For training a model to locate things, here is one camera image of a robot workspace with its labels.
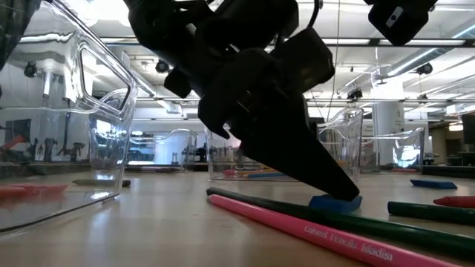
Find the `table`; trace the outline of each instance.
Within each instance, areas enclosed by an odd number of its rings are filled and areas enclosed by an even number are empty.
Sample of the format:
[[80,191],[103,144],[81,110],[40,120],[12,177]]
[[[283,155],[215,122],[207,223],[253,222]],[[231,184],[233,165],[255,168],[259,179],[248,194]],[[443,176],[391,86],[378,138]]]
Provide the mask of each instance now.
[[[132,181],[132,187],[124,189],[116,200],[1,237],[2,265],[364,266],[206,201],[205,190],[210,185],[298,204],[306,204],[312,195],[321,194],[299,182],[209,182],[207,173],[125,175]],[[367,217],[475,237],[474,227],[390,217],[386,210],[388,200],[428,204],[445,195],[475,194],[475,180],[451,179],[459,186],[458,190],[438,191],[412,187],[409,179],[414,178],[412,174],[363,176],[358,181],[364,196],[358,212]]]

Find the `clear plastic bin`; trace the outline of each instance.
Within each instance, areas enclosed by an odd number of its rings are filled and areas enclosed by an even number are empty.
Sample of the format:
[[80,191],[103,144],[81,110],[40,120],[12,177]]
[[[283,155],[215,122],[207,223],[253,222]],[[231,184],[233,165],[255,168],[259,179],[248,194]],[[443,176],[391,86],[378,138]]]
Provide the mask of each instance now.
[[361,153],[362,108],[345,108],[329,122],[318,125],[318,139],[355,182],[359,179]]
[[[339,112],[319,131],[322,145],[330,152],[351,179],[359,178],[359,155],[361,150],[361,128],[363,109],[347,108]],[[240,141],[232,136],[224,139],[206,129],[208,170],[212,180],[245,181],[297,181],[288,176],[274,173],[248,157],[239,149]]]
[[364,173],[414,173],[422,170],[424,128],[402,133],[363,137]]
[[175,129],[163,136],[131,137],[127,170],[192,171],[196,144],[197,134],[189,129]]
[[60,1],[10,2],[0,6],[0,232],[117,195],[137,95]]
[[[274,175],[274,171],[265,165],[244,156],[239,149],[240,140],[234,137],[228,128],[229,139],[206,129],[206,153],[210,179],[245,181],[296,181],[288,176]],[[250,174],[266,174],[253,177]]]

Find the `colored pencil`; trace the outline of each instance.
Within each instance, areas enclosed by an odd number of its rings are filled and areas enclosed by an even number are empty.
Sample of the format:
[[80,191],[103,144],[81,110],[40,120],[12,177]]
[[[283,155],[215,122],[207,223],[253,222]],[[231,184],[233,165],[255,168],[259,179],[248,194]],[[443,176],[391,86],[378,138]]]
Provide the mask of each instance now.
[[475,197],[443,197],[433,201],[434,204],[457,208],[475,208]]
[[386,240],[416,245],[439,254],[475,260],[475,239],[472,237],[356,215],[322,211],[305,205],[279,202],[260,197],[249,197],[214,187],[208,188],[206,193],[208,195],[218,194],[223,197],[354,234],[385,238]]
[[475,225],[475,211],[471,208],[452,208],[439,205],[389,201],[387,203],[387,212],[401,217]]
[[431,257],[219,195],[211,203],[372,266],[455,266]]
[[268,172],[268,173],[262,173],[262,174],[247,174],[244,176],[248,178],[268,178],[268,177],[282,177],[286,175],[279,172],[272,172],[272,173]]

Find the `column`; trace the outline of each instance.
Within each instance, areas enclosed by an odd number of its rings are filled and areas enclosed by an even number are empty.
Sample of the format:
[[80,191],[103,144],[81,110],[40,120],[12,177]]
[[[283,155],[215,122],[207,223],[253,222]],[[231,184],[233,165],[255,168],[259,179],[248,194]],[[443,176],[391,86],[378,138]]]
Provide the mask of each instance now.
[[[402,81],[393,78],[387,83],[373,83],[371,96],[374,99],[403,99]],[[373,104],[374,136],[396,134],[404,131],[404,105],[402,102],[378,102]],[[393,147],[394,139],[381,139],[375,142],[375,152],[379,155],[379,165],[396,163]]]

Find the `red pencil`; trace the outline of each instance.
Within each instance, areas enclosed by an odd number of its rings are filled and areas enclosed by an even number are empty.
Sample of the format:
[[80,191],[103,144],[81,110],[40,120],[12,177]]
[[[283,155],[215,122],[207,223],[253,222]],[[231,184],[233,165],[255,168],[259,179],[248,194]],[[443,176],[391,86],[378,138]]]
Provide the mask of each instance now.
[[219,195],[211,203],[372,266],[456,266],[355,234],[259,208]]
[[443,197],[433,201],[434,204],[456,208],[475,208],[475,197]]

